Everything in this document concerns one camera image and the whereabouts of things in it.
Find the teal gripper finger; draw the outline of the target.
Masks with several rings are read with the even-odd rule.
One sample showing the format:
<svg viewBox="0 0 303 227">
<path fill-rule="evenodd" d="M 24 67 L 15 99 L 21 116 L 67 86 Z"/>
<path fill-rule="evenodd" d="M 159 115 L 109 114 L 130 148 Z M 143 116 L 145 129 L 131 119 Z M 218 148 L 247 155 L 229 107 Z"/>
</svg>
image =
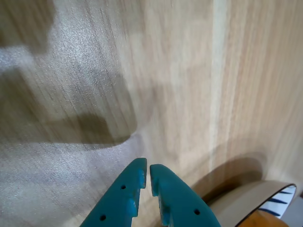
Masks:
<svg viewBox="0 0 303 227">
<path fill-rule="evenodd" d="M 134 159 L 104 193 L 82 227 L 130 227 L 138 216 L 140 190 L 146 187 L 147 159 Z"/>
<path fill-rule="evenodd" d="M 150 165 L 151 191 L 158 198 L 161 224 L 165 227 L 219 227 L 207 204 L 173 171 L 162 164 Z"/>
</svg>

